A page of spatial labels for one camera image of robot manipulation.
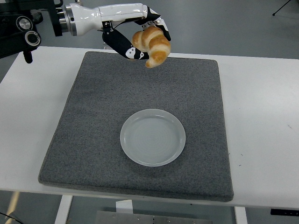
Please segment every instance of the bread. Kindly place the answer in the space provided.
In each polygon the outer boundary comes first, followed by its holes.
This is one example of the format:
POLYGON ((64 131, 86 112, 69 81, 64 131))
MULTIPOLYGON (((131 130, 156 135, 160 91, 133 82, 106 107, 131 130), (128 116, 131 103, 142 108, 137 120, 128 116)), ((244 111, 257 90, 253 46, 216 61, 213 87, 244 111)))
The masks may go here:
POLYGON ((170 54, 171 45, 158 27, 148 27, 133 35, 132 44, 135 48, 149 54, 146 61, 147 68, 154 68, 162 64, 170 54))

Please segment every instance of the gray felt mat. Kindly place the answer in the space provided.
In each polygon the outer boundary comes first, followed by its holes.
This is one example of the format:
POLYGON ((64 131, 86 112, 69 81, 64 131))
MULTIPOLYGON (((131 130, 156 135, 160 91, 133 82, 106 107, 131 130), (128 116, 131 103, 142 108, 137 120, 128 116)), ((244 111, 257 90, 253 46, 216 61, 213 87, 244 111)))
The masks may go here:
POLYGON ((39 182, 71 189, 179 199, 230 201, 233 188, 216 61, 145 61, 87 52, 45 156, 39 182), (149 108, 183 124, 182 154, 161 167, 130 160, 123 123, 149 108))

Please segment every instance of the white table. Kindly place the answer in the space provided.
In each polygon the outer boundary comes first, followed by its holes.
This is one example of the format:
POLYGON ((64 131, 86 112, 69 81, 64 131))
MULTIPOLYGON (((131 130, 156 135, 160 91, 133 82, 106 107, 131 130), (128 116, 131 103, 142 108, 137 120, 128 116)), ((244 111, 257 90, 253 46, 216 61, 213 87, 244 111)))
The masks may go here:
MULTIPOLYGON (((0 189, 186 202, 62 189, 38 182, 68 93, 85 52, 91 50, 39 47, 32 52, 32 64, 18 55, 0 84, 0 189)), ((299 209, 299 60, 170 56, 214 59, 221 79, 235 196, 228 203, 188 202, 299 209)))

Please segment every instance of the metal bracket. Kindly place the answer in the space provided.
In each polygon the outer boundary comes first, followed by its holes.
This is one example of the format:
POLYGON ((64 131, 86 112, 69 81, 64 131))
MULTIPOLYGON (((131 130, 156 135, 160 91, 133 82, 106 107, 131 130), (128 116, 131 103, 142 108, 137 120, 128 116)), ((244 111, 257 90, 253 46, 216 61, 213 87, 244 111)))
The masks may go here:
POLYGON ((98 211, 95 224, 212 224, 211 220, 98 211))

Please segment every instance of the white ceramic plate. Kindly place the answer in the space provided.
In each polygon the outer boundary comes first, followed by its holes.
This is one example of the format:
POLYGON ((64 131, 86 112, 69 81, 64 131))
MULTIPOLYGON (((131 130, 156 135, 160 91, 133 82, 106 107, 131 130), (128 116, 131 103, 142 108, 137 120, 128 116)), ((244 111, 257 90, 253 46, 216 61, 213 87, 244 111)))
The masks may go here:
POLYGON ((163 110, 133 114, 121 129, 121 147, 133 161, 158 167, 174 161, 183 151, 186 134, 181 122, 163 110))

